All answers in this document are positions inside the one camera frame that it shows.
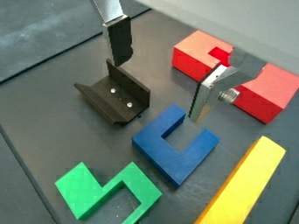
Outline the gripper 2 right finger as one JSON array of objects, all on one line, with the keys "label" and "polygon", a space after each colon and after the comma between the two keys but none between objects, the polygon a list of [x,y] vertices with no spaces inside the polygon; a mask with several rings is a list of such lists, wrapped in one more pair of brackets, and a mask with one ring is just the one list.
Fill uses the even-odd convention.
[{"label": "gripper 2 right finger", "polygon": [[257,56],[233,48],[229,67],[218,64],[198,84],[188,114],[192,122],[202,120],[218,102],[231,104],[238,99],[239,91],[235,87],[254,80],[266,64]]}]

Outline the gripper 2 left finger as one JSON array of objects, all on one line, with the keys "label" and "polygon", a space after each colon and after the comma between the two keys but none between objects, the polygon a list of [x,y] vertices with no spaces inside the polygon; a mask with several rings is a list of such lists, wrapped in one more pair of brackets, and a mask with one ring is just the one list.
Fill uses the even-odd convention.
[{"label": "gripper 2 left finger", "polygon": [[124,14],[119,0],[90,0],[103,18],[103,33],[107,39],[111,60],[122,66],[134,55],[131,18]]}]

